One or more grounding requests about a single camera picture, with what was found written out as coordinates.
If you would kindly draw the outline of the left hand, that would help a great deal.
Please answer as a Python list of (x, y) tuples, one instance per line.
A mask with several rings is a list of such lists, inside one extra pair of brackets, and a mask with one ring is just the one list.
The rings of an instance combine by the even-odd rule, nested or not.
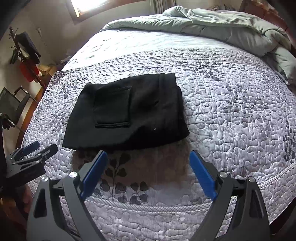
[(17, 187), (1, 197), (1, 204), (7, 207), (17, 207), (19, 211), (29, 213), (33, 202), (30, 187), (25, 184)]

